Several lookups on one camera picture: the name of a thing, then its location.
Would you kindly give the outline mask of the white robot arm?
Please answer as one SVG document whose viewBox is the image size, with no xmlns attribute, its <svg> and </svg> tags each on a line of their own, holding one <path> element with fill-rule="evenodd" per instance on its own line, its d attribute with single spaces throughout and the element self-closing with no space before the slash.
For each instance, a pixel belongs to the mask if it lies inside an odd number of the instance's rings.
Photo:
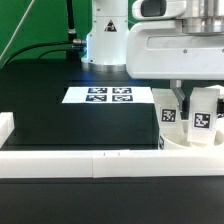
<svg viewBox="0 0 224 224">
<path fill-rule="evenodd" d="M 179 101 L 183 80 L 224 80 L 224 0 L 92 0 L 82 65 L 166 79 Z"/>
</svg>

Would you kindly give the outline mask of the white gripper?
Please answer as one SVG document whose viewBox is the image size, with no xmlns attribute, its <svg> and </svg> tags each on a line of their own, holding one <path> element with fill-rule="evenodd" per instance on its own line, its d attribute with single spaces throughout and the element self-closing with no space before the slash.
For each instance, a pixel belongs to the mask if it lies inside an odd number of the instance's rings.
<svg viewBox="0 0 224 224">
<path fill-rule="evenodd" d="M 224 34 L 185 34 L 177 20 L 139 22 L 128 35 L 126 69 L 135 79 L 171 80 L 183 112 L 181 80 L 224 79 Z"/>
</svg>

